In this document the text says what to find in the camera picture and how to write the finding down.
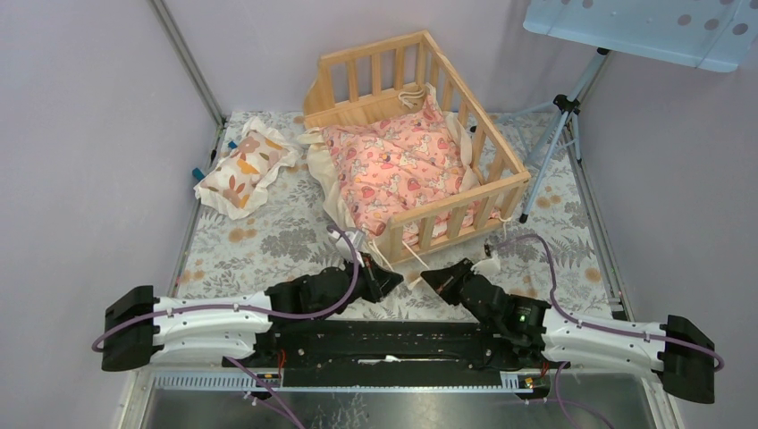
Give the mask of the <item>pink patterned bed cushion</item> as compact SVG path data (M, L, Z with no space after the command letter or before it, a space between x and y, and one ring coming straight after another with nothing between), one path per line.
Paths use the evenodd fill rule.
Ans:
M384 262L392 216L478 186L472 141L452 112L439 107L431 88L400 94L414 113L368 125L314 127L298 136L307 166L324 191L324 211L342 228L357 228Z

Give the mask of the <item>wooden pet bed frame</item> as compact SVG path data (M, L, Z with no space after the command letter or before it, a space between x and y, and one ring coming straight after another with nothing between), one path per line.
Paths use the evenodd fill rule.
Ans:
M502 227L514 214L531 176L429 32L323 55L304 100L306 129L368 125L420 108L406 92L431 88L444 112L452 112L471 138L477 187L391 217L387 263L411 258Z

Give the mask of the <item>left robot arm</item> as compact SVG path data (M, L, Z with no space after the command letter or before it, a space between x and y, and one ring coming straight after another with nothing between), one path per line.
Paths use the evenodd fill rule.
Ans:
M279 325L314 322L357 301L378 303L403 277L381 267L358 246L356 230L329 230L342 266L280 282L265 290L213 299L158 297L150 285L127 292L105 311L105 328L91 346L106 372L150 364L211 364L225 358L269 366Z

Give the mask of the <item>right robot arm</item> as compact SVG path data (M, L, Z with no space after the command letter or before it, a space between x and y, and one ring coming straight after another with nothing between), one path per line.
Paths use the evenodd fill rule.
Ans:
M609 369L657 381L681 400L715 401L715 374L723 364L714 342L683 316L638 323L574 315L554 299L506 293L468 259L420 276L443 301L465 308L493 334L483 346L487 366L504 358L505 366L517 369Z

